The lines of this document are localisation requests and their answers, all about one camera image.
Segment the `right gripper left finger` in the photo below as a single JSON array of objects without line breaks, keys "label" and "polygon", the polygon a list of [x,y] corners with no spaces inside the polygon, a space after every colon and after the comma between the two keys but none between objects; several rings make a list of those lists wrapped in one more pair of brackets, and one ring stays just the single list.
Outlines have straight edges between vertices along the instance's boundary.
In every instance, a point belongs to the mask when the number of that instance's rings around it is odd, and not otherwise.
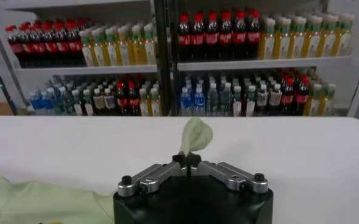
[{"label": "right gripper left finger", "polygon": [[121,197],[132,197],[137,192],[157,192],[160,185],[169,178],[187,174],[186,160],[186,156],[180,153],[174,155],[168,164],[153,164],[134,176],[125,175],[118,183],[117,193]]}]

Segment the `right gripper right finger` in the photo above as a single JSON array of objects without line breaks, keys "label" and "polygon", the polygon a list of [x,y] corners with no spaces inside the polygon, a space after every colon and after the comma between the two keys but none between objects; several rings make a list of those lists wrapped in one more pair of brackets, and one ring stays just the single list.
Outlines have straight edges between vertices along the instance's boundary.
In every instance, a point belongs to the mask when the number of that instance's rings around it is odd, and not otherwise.
[{"label": "right gripper right finger", "polygon": [[192,177],[217,181],[230,191],[249,189],[257,194],[268,192],[268,180],[262,173],[252,174],[226,162],[212,163],[194,153],[187,156],[187,164]]}]

